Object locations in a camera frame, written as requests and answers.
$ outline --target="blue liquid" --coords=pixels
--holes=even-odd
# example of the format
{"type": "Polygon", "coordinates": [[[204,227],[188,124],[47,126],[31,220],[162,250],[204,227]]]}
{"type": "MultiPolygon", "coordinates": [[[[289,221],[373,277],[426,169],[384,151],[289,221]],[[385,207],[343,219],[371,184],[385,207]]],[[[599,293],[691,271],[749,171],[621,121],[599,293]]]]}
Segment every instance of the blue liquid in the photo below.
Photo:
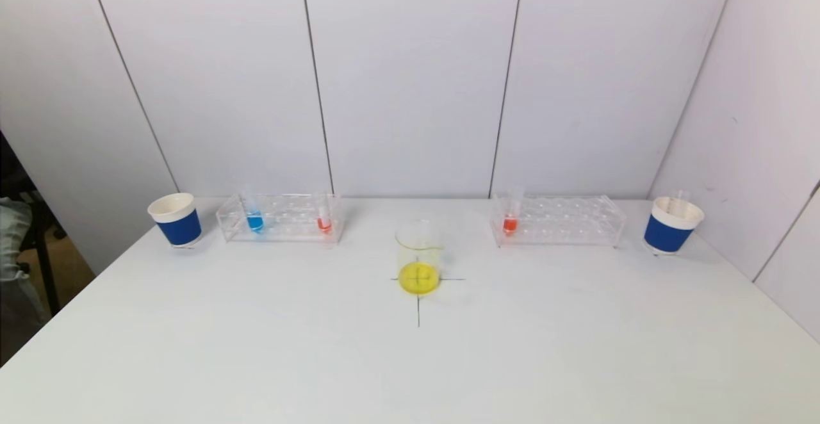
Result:
{"type": "MultiPolygon", "coordinates": [[[[253,211],[251,214],[258,215],[260,213],[259,211],[253,211]]],[[[261,216],[248,215],[248,226],[251,228],[251,231],[254,231],[255,234],[261,234],[265,231],[265,222],[261,219],[261,216]]]]}

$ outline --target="paper cup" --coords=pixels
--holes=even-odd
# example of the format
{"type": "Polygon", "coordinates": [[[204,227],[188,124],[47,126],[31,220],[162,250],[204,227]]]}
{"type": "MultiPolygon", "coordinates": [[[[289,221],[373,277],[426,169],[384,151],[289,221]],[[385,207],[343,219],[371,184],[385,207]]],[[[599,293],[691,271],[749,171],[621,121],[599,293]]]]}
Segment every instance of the paper cup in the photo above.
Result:
{"type": "Polygon", "coordinates": [[[149,206],[149,214],[173,246],[193,243],[202,234],[190,193],[172,193],[149,206]]]}
{"type": "Polygon", "coordinates": [[[705,216],[703,210],[692,203],[686,204],[683,217],[669,214],[669,202],[669,197],[655,199],[650,223],[646,226],[644,241],[656,254],[677,252],[705,216]]]}

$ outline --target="test tube rack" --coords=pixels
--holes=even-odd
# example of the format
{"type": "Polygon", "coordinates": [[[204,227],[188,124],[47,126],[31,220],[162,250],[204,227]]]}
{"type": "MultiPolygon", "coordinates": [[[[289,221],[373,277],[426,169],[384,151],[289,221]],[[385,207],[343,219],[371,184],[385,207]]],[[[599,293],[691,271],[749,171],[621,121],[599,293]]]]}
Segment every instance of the test tube rack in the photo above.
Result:
{"type": "Polygon", "coordinates": [[[490,226],[498,246],[510,244],[587,244],[617,246],[627,216],[605,195],[597,197],[524,196],[510,231],[509,196],[493,195],[490,226]]]}
{"type": "Polygon", "coordinates": [[[320,222],[322,199],[316,194],[255,195],[255,211],[247,211],[240,194],[235,194],[217,211],[217,222],[225,242],[316,242],[337,243],[345,228],[345,215],[340,197],[326,195],[330,209],[331,228],[320,222]],[[261,217],[263,228],[252,231],[249,217],[261,217]]]}

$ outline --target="gray fabric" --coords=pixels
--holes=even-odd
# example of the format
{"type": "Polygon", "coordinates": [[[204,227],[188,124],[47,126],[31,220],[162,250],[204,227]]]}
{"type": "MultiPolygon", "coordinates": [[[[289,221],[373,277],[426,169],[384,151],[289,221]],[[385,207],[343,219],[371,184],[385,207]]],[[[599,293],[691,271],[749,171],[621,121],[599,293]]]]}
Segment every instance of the gray fabric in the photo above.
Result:
{"type": "Polygon", "coordinates": [[[35,287],[17,264],[31,226],[26,203],[0,199],[0,364],[23,347],[47,321],[35,287]]]}

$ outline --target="orange liquid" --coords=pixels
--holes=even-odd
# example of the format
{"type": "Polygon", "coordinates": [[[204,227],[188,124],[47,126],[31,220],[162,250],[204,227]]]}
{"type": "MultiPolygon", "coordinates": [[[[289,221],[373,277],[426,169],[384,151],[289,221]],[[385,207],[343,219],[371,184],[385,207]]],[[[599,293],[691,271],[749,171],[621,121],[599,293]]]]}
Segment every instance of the orange liquid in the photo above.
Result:
{"type": "Polygon", "coordinates": [[[328,220],[328,222],[324,222],[324,220],[320,217],[316,218],[316,225],[319,226],[319,231],[321,231],[322,234],[330,234],[331,229],[333,228],[330,220],[328,220]]]}
{"type": "Polygon", "coordinates": [[[518,219],[515,217],[505,217],[504,218],[504,234],[512,235],[515,234],[515,230],[518,228],[518,219]]]}

